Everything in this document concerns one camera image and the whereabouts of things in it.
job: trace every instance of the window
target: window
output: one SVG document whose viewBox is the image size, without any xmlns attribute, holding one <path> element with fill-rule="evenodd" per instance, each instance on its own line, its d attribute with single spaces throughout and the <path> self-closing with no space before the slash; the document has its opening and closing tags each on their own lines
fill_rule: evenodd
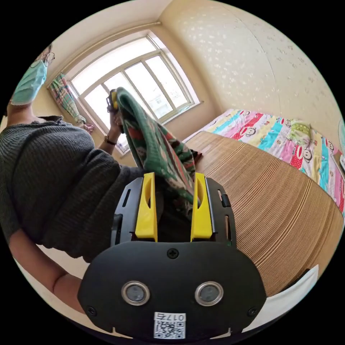
<svg viewBox="0 0 345 345">
<path fill-rule="evenodd" d="M 118 87 L 124 87 L 149 116 L 162 123 L 195 103 L 167 55 L 149 35 L 136 38 L 87 65 L 71 78 L 71 86 L 105 132 L 110 128 L 106 98 Z M 119 143 L 122 153 L 128 151 L 124 134 Z"/>
</svg>

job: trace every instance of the yellow object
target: yellow object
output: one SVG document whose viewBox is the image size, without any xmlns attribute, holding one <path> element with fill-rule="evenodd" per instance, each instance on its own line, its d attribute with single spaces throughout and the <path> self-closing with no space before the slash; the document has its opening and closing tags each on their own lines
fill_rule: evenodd
<svg viewBox="0 0 345 345">
<path fill-rule="evenodd" d="M 118 103 L 117 103 L 117 101 L 116 101 L 116 96 L 117 96 L 117 92 L 112 92 L 112 93 L 111 93 L 111 101 L 112 101 L 113 107 L 114 107 L 114 109 L 117 110 L 117 108 L 118 108 Z"/>
<path fill-rule="evenodd" d="M 144 175 L 135 235 L 139 239 L 158 242 L 154 172 Z"/>
<path fill-rule="evenodd" d="M 193 239 L 209 239 L 212 236 L 212 222 L 208 203 L 207 187 L 204 174 L 195 173 L 194 201 L 192 214 L 192 230 L 190 241 Z"/>
</svg>

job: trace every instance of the window frame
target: window frame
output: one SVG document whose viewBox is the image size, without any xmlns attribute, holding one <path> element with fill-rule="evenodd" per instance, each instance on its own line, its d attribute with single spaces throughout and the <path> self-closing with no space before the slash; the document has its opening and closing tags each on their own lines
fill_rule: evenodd
<svg viewBox="0 0 345 345">
<path fill-rule="evenodd" d="M 82 92 L 81 94 L 79 94 L 79 92 L 76 90 L 76 88 L 73 85 L 73 78 L 75 78 L 79 73 L 81 73 L 85 68 L 87 68 L 88 66 L 90 66 L 93 62 L 97 61 L 98 59 L 100 59 L 102 56 L 108 54 L 109 52 L 123 46 L 126 45 L 128 43 L 134 42 L 136 40 L 140 40 L 142 38 L 147 38 L 149 40 L 149 42 L 155 47 L 155 50 L 149 53 L 146 53 L 144 55 L 138 56 L 134 59 L 129 60 L 128 62 L 114 68 L 113 70 L 111 70 L 110 72 L 108 72 L 107 74 L 103 75 L 101 78 L 99 78 L 96 82 L 94 82 L 92 85 L 90 85 L 84 92 Z M 154 72 L 151 70 L 151 68 L 148 66 L 148 64 L 146 63 L 146 60 L 150 59 L 150 58 L 154 58 L 156 56 L 159 56 L 161 58 L 161 60 L 163 61 L 163 63 L 166 65 L 166 67 L 168 68 L 169 72 L 171 73 L 171 75 L 173 76 L 173 78 L 175 79 L 177 85 L 180 87 L 185 99 L 187 100 L 184 104 L 175 107 L 172 99 L 169 97 L 168 93 L 165 91 L 163 85 L 161 84 L 161 82 L 158 80 L 158 78 L 156 77 L 156 75 L 154 74 Z M 161 118 L 158 118 L 154 111 L 151 109 L 151 107 L 149 106 L 149 104 L 147 103 L 147 101 L 144 99 L 144 97 L 141 95 L 141 93 L 139 92 L 139 90 L 137 89 L 137 87 L 134 85 L 134 83 L 131 81 L 131 79 L 128 77 L 127 73 L 126 73 L 126 69 L 135 66 L 139 63 L 142 63 L 143 66 L 146 68 L 146 70 L 150 73 L 151 77 L 154 79 L 154 81 L 157 83 L 158 87 L 161 89 L 161 91 L 163 92 L 164 96 L 166 97 L 168 103 L 170 104 L 170 106 L 172 107 L 172 110 L 165 114 L 164 116 L 162 116 Z M 101 118 L 96 114 L 96 112 L 92 109 L 92 107 L 88 104 L 88 102 L 85 100 L 85 97 L 92 92 L 96 87 L 98 86 L 102 86 L 102 88 L 106 91 L 107 94 L 109 94 L 110 90 L 107 88 L 107 86 L 105 85 L 105 82 L 107 80 L 109 80 L 111 77 L 113 77 L 114 75 L 118 74 L 118 73 L 122 73 L 123 76 L 126 78 L 126 80 L 128 81 L 128 83 L 133 87 L 133 89 L 135 90 L 135 92 L 138 94 L 138 96 L 142 99 L 143 103 L 145 104 L 145 106 L 147 107 L 147 109 L 150 111 L 151 114 L 149 114 L 152 118 L 154 118 L 158 123 L 166 123 L 168 122 L 170 119 L 175 118 L 177 115 L 179 115 L 180 113 L 182 113 L 182 111 L 184 109 L 187 109 L 191 106 L 193 106 L 195 104 L 188 88 L 186 87 L 186 85 L 184 84 L 181 76 L 179 75 L 179 73 L 177 72 L 177 70 L 175 69 L 174 65 L 172 64 L 172 62 L 169 60 L 167 54 L 163 51 L 163 49 L 161 49 L 156 42 L 150 37 L 150 34 L 146 34 L 143 35 L 141 37 L 137 37 L 135 39 L 132 40 L 128 40 L 127 42 L 118 45 L 117 47 L 105 52 L 104 54 L 98 56 L 96 59 L 94 59 L 93 61 L 91 61 L 90 63 L 88 63 L 83 69 L 79 70 L 78 72 L 76 72 L 72 77 L 69 78 L 68 82 L 70 84 L 71 89 L 73 90 L 73 93 L 75 94 L 76 98 L 78 99 L 78 101 L 81 103 L 81 105 L 88 111 L 89 116 L 98 124 L 98 126 L 101 127 L 101 129 L 107 133 L 109 131 L 109 129 L 107 128 L 107 126 L 104 124 L 104 122 L 101 120 Z M 129 151 L 129 146 L 126 145 L 126 147 L 123 147 L 122 145 L 116 145 L 117 149 L 124 155 L 125 153 L 127 153 Z"/>
</svg>

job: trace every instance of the plaid curtain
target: plaid curtain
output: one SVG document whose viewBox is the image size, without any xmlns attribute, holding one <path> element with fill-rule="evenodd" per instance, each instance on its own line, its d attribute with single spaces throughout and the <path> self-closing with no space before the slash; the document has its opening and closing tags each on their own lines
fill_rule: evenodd
<svg viewBox="0 0 345 345">
<path fill-rule="evenodd" d="M 93 125 L 87 124 L 86 119 L 79 114 L 72 92 L 63 73 L 60 73 L 51 82 L 49 85 L 49 90 L 56 103 L 73 117 L 75 124 L 91 134 L 93 132 Z"/>
</svg>

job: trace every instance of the wooden mat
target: wooden mat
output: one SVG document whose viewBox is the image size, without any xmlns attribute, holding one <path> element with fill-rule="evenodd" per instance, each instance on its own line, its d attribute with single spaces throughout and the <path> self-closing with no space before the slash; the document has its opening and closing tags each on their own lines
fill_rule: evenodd
<svg viewBox="0 0 345 345">
<path fill-rule="evenodd" d="M 307 175 L 254 146 L 208 132 L 187 143 L 203 157 L 197 172 L 226 190 L 237 247 L 257 266 L 268 296 L 307 268 L 319 276 L 340 240 L 343 218 L 335 202 Z"/>
</svg>

